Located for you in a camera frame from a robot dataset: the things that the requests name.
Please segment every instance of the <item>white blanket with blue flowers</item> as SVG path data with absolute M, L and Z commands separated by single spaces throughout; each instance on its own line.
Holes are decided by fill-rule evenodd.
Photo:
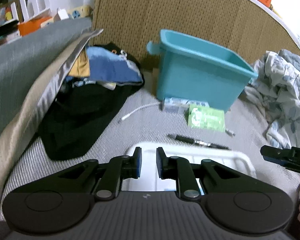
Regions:
M 252 67 L 259 76 L 244 91 L 270 124 L 268 142 L 280 149 L 300 147 L 300 72 L 272 51 Z

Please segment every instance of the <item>gray fabric surface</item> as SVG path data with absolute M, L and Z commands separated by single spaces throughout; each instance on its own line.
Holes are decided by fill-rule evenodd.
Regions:
M 266 223 L 259 223 L 257 229 L 261 231 Z M 12 232 L 5 240 L 105 239 L 292 240 L 281 230 L 261 236 L 231 232 L 214 223 L 200 205 L 182 201 L 171 191 L 154 192 L 146 199 L 144 192 L 121 192 L 114 200 L 97 202 L 84 221 L 69 230 L 48 236 Z
M 295 200 L 300 175 L 263 160 L 260 148 L 268 144 L 263 136 L 268 125 L 255 106 L 238 99 L 232 105 L 231 111 L 226 113 L 226 126 L 236 133 L 233 138 L 221 132 L 191 128 L 183 115 L 164 113 L 159 106 L 139 110 L 126 120 L 118 122 L 121 117 L 135 108 L 154 102 L 157 100 L 146 89 L 141 89 L 129 97 L 88 153 L 77 159 L 51 161 L 45 154 L 41 139 L 38 138 L 15 165 L 7 180 L 2 199 L 21 185 L 84 160 L 95 158 L 100 163 L 108 162 L 114 156 L 123 155 L 131 146 L 139 142 L 180 144 L 167 138 L 167 134 L 170 133 L 223 144 L 232 150 L 243 152 L 254 165 L 258 179 L 284 190 Z M 0 208 L 0 220 L 4 220 L 2 208 Z
M 280 57 L 283 57 L 285 59 L 285 61 L 287 61 L 288 63 L 291 63 L 297 70 L 300 71 L 300 56 L 293 54 L 291 51 L 287 50 L 287 49 L 281 49 L 278 52 L 278 55 Z
M 0 48 L 0 134 L 42 71 L 89 28 L 89 18 L 64 20 Z

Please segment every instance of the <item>gray cushion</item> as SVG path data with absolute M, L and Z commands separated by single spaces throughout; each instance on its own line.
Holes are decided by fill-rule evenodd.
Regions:
M 0 134 L 42 71 L 90 28 L 90 18 L 64 20 L 0 48 Z

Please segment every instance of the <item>gray carpet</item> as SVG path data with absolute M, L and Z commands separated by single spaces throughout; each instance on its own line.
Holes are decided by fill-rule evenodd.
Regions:
M 77 159 L 51 161 L 45 154 L 41 139 L 38 138 L 15 165 L 7 180 L 2 199 L 21 185 L 84 160 L 94 158 L 100 163 L 108 162 L 114 156 L 123 155 L 131 146 L 139 142 L 178 144 L 167 138 L 167 134 L 174 133 L 223 144 L 232 150 L 243 152 L 254 165 L 258 179 L 284 190 L 295 200 L 300 175 L 263 160 L 259 150 L 263 145 L 268 144 L 263 135 L 267 123 L 255 106 L 238 99 L 232 105 L 231 111 L 226 113 L 226 126 L 236 133 L 233 138 L 221 132 L 188 127 L 184 116 L 164 113 L 159 106 L 139 110 L 126 120 L 118 122 L 121 117 L 135 108 L 154 102 L 157 100 L 146 89 L 129 97 L 88 153 Z M 0 208 L 0 220 L 4 220 L 2 208 Z

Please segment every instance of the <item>green packet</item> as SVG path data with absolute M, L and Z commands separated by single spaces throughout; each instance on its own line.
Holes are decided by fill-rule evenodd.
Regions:
M 189 106 L 188 125 L 225 132 L 225 112 L 207 106 Z

